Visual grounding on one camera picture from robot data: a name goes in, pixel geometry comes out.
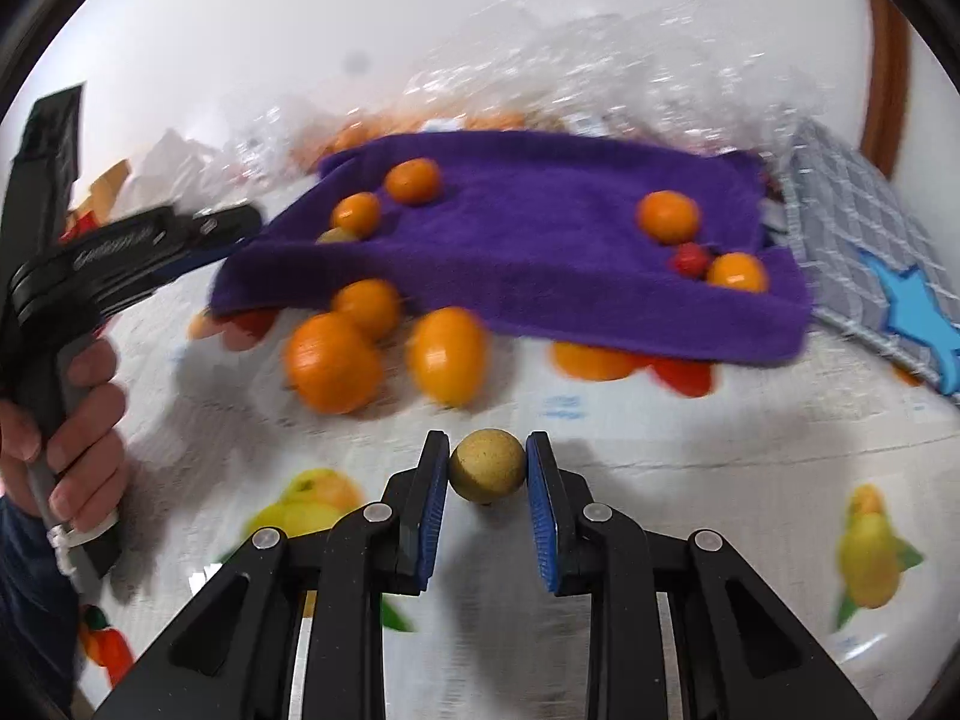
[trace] person's arm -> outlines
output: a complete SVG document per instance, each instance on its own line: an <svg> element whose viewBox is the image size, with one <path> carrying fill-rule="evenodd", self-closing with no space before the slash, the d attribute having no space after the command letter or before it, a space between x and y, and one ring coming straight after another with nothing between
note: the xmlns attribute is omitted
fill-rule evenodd
<svg viewBox="0 0 960 720"><path fill-rule="evenodd" d="M98 341L71 365L75 386L92 388L74 415L48 442L47 461L56 472L69 467L50 496L55 514L80 531L98 525L116 507L128 483L123 442L114 430L126 407L123 391L107 384L116 356ZM0 647L13 648L6 674L30 690L45 692L69 716L74 689L80 610L70 581L61 576L46 528L27 481L27 464L40 451L32 420L0 401Z"/></svg>

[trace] purple towel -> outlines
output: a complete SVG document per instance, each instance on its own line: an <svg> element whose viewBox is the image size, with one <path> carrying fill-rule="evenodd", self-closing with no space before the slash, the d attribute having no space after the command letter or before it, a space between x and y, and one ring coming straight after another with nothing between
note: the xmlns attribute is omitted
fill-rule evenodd
<svg viewBox="0 0 960 720"><path fill-rule="evenodd" d="M391 167L431 157L443 194L404 207L381 189ZM325 309L362 278L395 284L411 308L464 306L493 330L649 354L782 362L803 342L810 301L784 248L763 248L760 165L745 154L704 159L602 138L536 132L395 135L320 167L308 191L217 274L215 314L262 307ZM667 266L635 223L637 201L671 189L695 199L697 240L756 254L770 292L691 281ZM316 245L330 212L376 191L380 229L367 241Z"/></svg>

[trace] blue star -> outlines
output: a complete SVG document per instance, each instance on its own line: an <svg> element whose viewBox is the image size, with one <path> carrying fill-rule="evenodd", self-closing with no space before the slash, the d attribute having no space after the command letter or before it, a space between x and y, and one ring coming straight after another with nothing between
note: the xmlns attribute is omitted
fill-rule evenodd
<svg viewBox="0 0 960 720"><path fill-rule="evenodd" d="M927 346L940 369L941 394L953 394L960 389L960 331L944 316L926 274L916 265L898 274L870 252L858 253L890 304L886 332Z"/></svg>

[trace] gray fabric with white grid lines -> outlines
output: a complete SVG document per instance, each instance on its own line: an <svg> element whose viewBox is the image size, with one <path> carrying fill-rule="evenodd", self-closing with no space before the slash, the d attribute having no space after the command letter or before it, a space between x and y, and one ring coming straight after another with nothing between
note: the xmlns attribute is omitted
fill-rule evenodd
<svg viewBox="0 0 960 720"><path fill-rule="evenodd" d="M813 294L813 314L935 388L940 375L926 346L887 334L887 298L856 250L895 271L919 265L945 316L960 323L960 298L929 234L855 148L812 119L798 128L781 171L788 242ZM960 406L960 394L952 400Z"/></svg>

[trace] red ball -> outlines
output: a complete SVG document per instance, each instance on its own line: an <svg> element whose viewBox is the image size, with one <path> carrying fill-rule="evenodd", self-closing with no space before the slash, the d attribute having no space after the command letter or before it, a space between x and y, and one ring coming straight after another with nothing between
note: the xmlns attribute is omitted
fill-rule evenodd
<svg viewBox="0 0 960 720"><path fill-rule="evenodd" d="M699 244L680 244L670 259L670 268L684 278L703 278L712 257Z"/></svg>

